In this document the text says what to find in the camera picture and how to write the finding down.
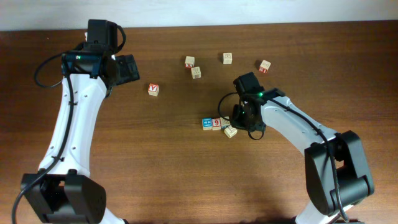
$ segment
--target wooden block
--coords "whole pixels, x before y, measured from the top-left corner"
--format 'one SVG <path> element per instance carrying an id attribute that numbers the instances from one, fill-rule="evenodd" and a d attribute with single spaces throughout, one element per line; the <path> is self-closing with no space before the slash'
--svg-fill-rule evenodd
<path id="1" fill-rule="evenodd" d="M 220 118 L 221 119 L 221 128 L 222 129 L 226 129 L 229 125 L 231 125 L 231 123 L 227 120 L 225 120 L 224 118 Z"/>
<path id="2" fill-rule="evenodd" d="M 270 66 L 271 66 L 270 62 L 263 60 L 260 64 L 259 71 L 262 73 L 267 73 Z"/>
<path id="3" fill-rule="evenodd" d="M 156 84 L 149 84 L 148 93 L 151 96 L 157 96 L 159 94 L 159 85 Z"/>
<path id="4" fill-rule="evenodd" d="M 232 138 L 236 133 L 238 133 L 238 130 L 236 128 L 233 128 L 231 125 L 229 125 L 226 129 L 224 129 L 224 133 L 229 138 Z"/>
<path id="5" fill-rule="evenodd" d="M 185 68 L 193 68 L 195 65 L 195 58 L 191 56 L 185 57 Z"/>
<path id="6" fill-rule="evenodd" d="M 203 118 L 201 120 L 201 125 L 203 126 L 203 130 L 211 130 L 212 125 L 211 125 L 211 118 Z"/>
<path id="7" fill-rule="evenodd" d="M 232 64 L 232 53 L 223 53 L 223 64 L 224 65 Z"/>
<path id="8" fill-rule="evenodd" d="M 191 68 L 191 74 L 193 79 L 200 78 L 201 77 L 200 68 L 199 67 Z"/>
<path id="9" fill-rule="evenodd" d="M 221 120 L 219 118 L 211 120 L 212 130 L 221 130 Z"/>

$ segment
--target wooden table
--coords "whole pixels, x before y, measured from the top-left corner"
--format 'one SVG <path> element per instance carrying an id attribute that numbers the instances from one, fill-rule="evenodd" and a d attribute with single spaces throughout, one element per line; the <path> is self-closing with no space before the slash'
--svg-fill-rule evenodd
<path id="1" fill-rule="evenodd" d="M 37 170 L 52 137 L 61 88 L 32 74 L 47 57 L 73 48 L 83 30 L 0 33 L 0 223 L 10 223 L 23 173 Z M 367 223 L 398 220 L 398 21 L 126 29 L 141 80 L 104 100 L 91 145 L 91 178 L 108 207 L 130 222 L 237 223 L 291 218 L 308 202 L 303 156 L 275 130 L 261 141 L 239 131 L 203 131 L 233 80 L 254 71 L 301 110 L 361 137 L 375 194 L 348 212 Z M 223 52 L 233 64 L 223 65 Z M 184 68 L 195 57 L 202 78 Z M 269 73 L 257 70 L 260 60 Z M 40 78 L 58 81 L 60 61 Z M 149 83 L 160 85 L 149 96 Z M 231 113 L 237 98 L 225 101 Z M 25 199 L 19 223 L 39 223 Z"/>

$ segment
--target white wall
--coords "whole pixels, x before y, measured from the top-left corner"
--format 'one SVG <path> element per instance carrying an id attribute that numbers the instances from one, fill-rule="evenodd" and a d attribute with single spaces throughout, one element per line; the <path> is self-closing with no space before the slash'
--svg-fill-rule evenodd
<path id="1" fill-rule="evenodd" d="M 0 30 L 398 19 L 398 0 L 0 0 Z"/>

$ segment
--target blue block face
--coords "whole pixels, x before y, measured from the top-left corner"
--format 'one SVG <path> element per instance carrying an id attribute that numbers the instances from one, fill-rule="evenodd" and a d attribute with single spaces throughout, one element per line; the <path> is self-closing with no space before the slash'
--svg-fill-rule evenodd
<path id="1" fill-rule="evenodd" d="M 211 127 L 211 118 L 203 118 L 201 122 L 204 128 Z"/>

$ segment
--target robotic arm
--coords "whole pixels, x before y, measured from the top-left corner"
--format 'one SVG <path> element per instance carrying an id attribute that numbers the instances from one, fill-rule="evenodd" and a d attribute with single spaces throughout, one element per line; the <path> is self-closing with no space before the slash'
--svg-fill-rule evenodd
<path id="1" fill-rule="evenodd" d="M 118 29 L 123 36 L 119 46 Z M 139 79 L 132 55 L 114 57 L 125 41 L 117 24 L 89 20 L 87 41 L 62 54 L 62 102 L 55 130 L 38 173 L 22 178 L 13 223 L 23 195 L 43 223 L 128 223 L 106 208 L 105 189 L 89 178 L 91 140 L 102 101 L 114 86 Z M 35 81 L 43 86 L 37 72 Z"/>
<path id="2" fill-rule="evenodd" d="M 263 134 L 270 126 L 305 156 L 311 202 L 295 218 L 295 223 L 333 223 L 340 215 L 345 216 L 344 211 L 373 194 L 364 149 L 354 132 L 340 134 L 316 122 L 280 90 L 264 91 L 253 73 L 240 76 L 234 85 L 239 104 L 234 106 L 231 125 L 248 133 L 257 130 Z M 344 166 L 336 169 L 335 159 L 344 161 Z"/>

